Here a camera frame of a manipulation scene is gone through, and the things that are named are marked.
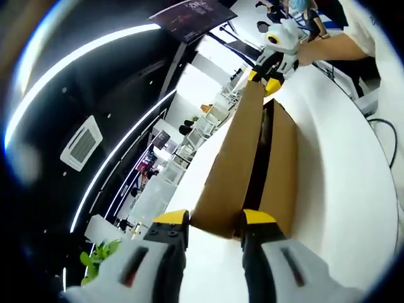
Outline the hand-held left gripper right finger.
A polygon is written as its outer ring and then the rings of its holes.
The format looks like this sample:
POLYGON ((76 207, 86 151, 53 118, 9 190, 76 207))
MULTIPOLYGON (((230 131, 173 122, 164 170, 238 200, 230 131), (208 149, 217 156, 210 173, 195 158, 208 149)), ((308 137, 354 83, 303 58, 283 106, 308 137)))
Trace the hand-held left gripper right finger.
POLYGON ((265 212, 243 210, 241 248, 250 302, 360 302, 363 296, 334 280, 323 259, 286 237, 265 212))

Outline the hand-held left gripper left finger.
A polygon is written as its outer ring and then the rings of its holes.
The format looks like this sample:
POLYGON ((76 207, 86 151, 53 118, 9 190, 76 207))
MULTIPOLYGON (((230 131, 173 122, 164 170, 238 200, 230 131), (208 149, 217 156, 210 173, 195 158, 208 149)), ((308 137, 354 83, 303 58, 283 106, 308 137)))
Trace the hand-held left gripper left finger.
POLYGON ((186 267, 189 213, 177 210, 154 219, 140 240, 123 242, 84 286, 69 287, 60 302, 178 302, 186 267))

